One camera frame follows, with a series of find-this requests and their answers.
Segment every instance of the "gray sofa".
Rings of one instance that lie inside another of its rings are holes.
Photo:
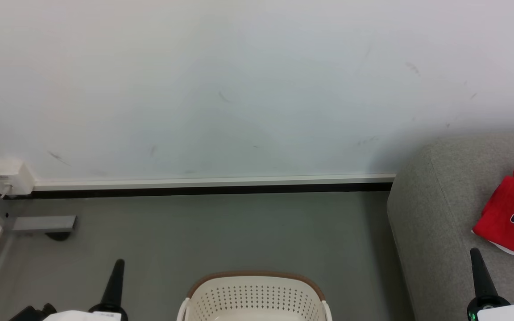
[[[514,304],[514,256],[471,233],[514,169],[514,134],[446,138],[398,173],[388,217],[417,321],[463,321],[474,297],[469,250],[481,250],[498,294]]]

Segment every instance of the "metal frame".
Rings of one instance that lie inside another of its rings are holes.
[[[74,230],[76,215],[62,217],[17,217],[9,200],[0,197],[0,226],[10,232],[70,232]]]

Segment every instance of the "baseboard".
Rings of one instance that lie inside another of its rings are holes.
[[[394,173],[357,175],[306,175],[279,177],[141,179],[122,181],[37,181],[34,191],[76,191],[92,189],[165,189],[178,187],[226,187],[258,185],[316,185],[391,183]]]
[[[389,191],[394,177],[394,174],[372,174],[139,181],[39,181],[30,195],[20,195],[12,199]]]

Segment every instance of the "perforated basket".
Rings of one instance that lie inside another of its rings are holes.
[[[198,281],[177,321],[332,321],[320,288],[278,272],[223,272]]]

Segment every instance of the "gray floor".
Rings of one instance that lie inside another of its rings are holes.
[[[14,240],[0,321],[26,305],[86,310],[126,260],[131,321],[173,321],[212,272],[274,270],[314,280],[335,321],[414,317],[386,217],[388,193],[279,193],[14,201],[23,215],[79,215],[65,242]]]

